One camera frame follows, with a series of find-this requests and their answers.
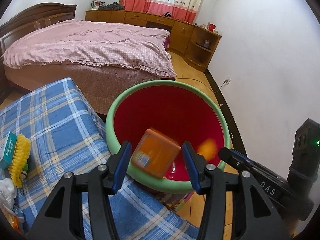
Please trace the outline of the pink bed cover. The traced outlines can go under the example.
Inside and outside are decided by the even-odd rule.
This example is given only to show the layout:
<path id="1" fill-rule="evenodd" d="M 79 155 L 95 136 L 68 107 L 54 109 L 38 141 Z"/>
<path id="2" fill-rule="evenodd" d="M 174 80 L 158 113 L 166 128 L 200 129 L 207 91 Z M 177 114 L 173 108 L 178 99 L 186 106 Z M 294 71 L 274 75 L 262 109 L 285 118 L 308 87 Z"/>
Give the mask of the pink bed cover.
<path id="1" fill-rule="evenodd" d="M 54 63 L 142 70 L 176 77 L 165 49 L 170 33 L 124 23 L 66 20 L 35 30 L 15 41 L 2 57 L 11 69 Z"/>

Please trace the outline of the dark clothes pile on cabinet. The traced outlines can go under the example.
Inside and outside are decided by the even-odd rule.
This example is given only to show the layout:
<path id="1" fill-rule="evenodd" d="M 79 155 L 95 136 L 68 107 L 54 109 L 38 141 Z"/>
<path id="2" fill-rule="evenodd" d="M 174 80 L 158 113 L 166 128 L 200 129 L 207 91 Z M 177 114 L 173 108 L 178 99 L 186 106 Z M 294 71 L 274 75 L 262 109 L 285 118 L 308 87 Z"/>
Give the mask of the dark clothes pile on cabinet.
<path id="1" fill-rule="evenodd" d="M 98 10 L 125 10 L 125 7 L 118 2 L 113 2 L 111 4 L 103 4 Z"/>

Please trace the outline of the red cup on cabinet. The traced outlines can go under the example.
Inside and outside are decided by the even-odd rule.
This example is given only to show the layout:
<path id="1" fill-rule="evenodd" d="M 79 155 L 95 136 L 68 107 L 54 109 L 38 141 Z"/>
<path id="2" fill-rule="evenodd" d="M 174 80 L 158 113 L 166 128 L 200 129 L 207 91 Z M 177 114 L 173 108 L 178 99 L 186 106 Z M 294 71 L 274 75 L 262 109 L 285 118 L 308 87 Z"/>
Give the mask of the red cup on cabinet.
<path id="1" fill-rule="evenodd" d="M 215 28 L 216 28 L 216 25 L 214 25 L 214 24 L 212 24 L 212 23 L 208 24 L 208 30 L 209 30 L 209 31 L 214 31 Z"/>

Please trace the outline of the orange noodle snack packet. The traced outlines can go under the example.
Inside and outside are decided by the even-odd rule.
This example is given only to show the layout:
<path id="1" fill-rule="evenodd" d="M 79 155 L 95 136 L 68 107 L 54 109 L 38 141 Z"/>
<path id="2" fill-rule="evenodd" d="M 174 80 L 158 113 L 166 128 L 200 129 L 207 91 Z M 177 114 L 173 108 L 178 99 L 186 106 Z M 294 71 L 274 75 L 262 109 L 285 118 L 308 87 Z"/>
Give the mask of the orange noodle snack packet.
<path id="1" fill-rule="evenodd" d="M 24 235 L 24 214 L 23 212 L 14 205 L 13 210 L 9 211 L 6 207 L 1 206 L 3 215 L 11 225 L 11 227 L 18 232 L 20 235 Z"/>

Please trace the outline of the dark wooden bed headboard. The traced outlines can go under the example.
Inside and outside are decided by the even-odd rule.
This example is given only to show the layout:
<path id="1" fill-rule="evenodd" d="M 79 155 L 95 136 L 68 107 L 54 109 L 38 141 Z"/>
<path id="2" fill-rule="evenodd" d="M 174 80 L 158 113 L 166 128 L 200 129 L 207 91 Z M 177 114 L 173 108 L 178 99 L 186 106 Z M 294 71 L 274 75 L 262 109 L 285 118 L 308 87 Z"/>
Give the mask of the dark wooden bed headboard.
<path id="1" fill-rule="evenodd" d="M 40 3 L 1 25 L 1 54 L 25 35 L 65 20 L 75 19 L 76 4 Z"/>

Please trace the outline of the magazine on floor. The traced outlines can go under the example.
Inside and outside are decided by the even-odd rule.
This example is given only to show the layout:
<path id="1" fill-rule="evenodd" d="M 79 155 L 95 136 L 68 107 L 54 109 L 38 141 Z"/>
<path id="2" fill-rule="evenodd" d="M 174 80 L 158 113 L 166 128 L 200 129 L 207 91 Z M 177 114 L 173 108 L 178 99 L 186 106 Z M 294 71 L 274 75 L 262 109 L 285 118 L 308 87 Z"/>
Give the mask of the magazine on floor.
<path id="1" fill-rule="evenodd" d="M 193 196 L 194 192 L 190 193 L 164 193 L 156 192 L 154 197 L 165 205 L 169 210 L 178 212 L 186 202 Z"/>

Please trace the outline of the orange mandarin peel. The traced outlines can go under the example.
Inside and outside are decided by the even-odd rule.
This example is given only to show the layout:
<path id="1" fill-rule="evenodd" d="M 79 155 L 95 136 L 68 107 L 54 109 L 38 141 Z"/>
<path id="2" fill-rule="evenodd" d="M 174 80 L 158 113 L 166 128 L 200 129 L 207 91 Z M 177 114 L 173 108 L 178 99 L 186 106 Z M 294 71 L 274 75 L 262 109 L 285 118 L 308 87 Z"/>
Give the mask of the orange mandarin peel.
<path id="1" fill-rule="evenodd" d="M 218 149 L 215 141 L 212 139 L 207 139 L 206 141 L 204 141 L 199 146 L 197 154 L 203 156 L 207 162 L 214 159 L 218 154 Z"/>

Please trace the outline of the teal and white medicine box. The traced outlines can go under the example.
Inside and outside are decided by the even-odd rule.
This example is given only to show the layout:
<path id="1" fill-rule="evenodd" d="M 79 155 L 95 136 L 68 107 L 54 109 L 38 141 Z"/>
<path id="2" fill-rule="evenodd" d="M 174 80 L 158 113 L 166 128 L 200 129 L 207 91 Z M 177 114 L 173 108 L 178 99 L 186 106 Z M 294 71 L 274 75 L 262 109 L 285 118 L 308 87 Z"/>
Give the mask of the teal and white medicine box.
<path id="1" fill-rule="evenodd" d="M 1 144 L 1 152 L 0 152 L 0 168 L 1 169 L 4 170 L 12 164 L 16 144 L 17 144 L 17 136 L 14 133 L 9 132 L 5 137 L 3 144 Z"/>

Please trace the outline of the red bin with green rim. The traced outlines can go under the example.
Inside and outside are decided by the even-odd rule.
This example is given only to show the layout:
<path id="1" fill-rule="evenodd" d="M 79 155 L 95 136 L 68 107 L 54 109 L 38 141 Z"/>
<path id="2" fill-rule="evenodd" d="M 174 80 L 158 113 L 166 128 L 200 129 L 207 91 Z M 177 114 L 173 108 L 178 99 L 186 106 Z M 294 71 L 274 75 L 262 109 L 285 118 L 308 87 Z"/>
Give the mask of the red bin with green rim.
<path id="1" fill-rule="evenodd" d="M 230 148 L 227 122 L 219 107 L 199 89 L 191 85 L 156 80 L 135 85 L 122 92 L 108 110 L 105 124 L 106 141 L 112 154 L 117 154 L 124 141 L 137 147 L 146 130 L 153 128 L 182 147 L 189 142 L 194 151 L 207 140 L 212 140 L 219 151 Z M 159 192 L 207 194 L 210 178 L 200 178 L 193 189 L 180 152 L 165 172 L 157 179 L 129 164 L 127 174 L 138 183 Z"/>

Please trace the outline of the blue plaid table cloth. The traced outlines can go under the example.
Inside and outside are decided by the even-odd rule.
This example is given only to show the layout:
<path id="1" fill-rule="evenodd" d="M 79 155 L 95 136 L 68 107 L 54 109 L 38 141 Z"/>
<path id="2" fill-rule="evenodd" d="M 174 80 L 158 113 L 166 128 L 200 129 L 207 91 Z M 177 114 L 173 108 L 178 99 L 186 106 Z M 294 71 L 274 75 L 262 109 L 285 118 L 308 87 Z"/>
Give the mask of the blue plaid table cloth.
<path id="1" fill-rule="evenodd" d="M 31 142 L 28 173 L 16 205 L 29 233 L 47 197 L 66 172 L 83 174 L 107 162 L 105 124 L 70 78 L 41 87 L 1 110 L 1 138 Z M 199 230 L 169 211 L 130 177 L 110 197 L 120 239 L 196 239 Z"/>

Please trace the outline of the orange cardboard box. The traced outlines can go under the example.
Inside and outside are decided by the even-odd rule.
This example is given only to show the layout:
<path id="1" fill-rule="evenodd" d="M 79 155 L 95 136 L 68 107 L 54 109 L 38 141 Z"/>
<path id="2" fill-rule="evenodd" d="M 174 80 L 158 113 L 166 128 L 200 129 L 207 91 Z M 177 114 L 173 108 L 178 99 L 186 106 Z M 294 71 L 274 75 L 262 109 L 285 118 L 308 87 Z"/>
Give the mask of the orange cardboard box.
<path id="1" fill-rule="evenodd" d="M 131 163 L 148 175 L 162 179 L 181 151 L 180 145 L 155 129 L 147 129 L 138 143 Z"/>

